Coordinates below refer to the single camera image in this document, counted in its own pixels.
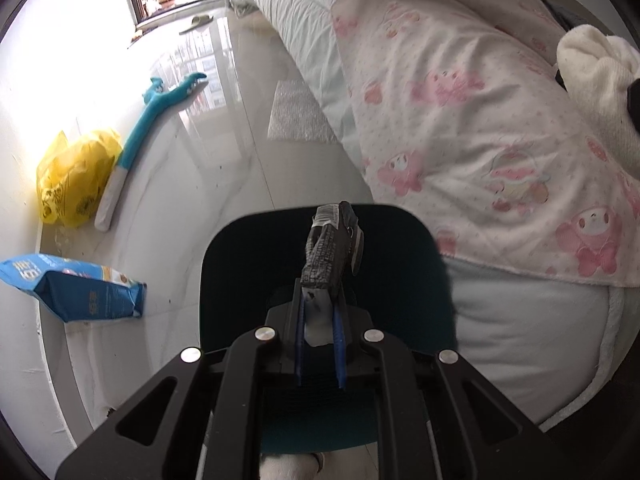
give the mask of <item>white wall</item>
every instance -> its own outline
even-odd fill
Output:
[[[28,0],[0,43],[0,260],[39,247],[35,167],[60,128],[100,119],[95,103],[117,88],[133,31],[127,0]],[[0,410],[53,477],[74,443],[50,387],[37,304],[0,283],[0,317]]]

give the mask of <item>back scratcher toy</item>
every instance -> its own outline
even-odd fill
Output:
[[[113,217],[113,211],[120,199],[120,192],[124,186],[124,181],[154,121],[160,114],[167,110],[167,108],[177,105],[189,97],[193,88],[200,80],[206,78],[206,74],[194,72],[184,78],[176,88],[168,92],[164,91],[162,79],[159,77],[151,78],[151,86],[143,94],[146,108],[133,127],[124,145],[124,149],[120,153],[113,171],[111,171],[107,186],[104,188],[104,193],[95,215],[95,227],[98,231],[106,232],[109,230],[111,217]]]

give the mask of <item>blue package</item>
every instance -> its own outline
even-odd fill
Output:
[[[49,254],[0,264],[0,280],[38,298],[62,321],[140,317],[146,284],[110,267]]]

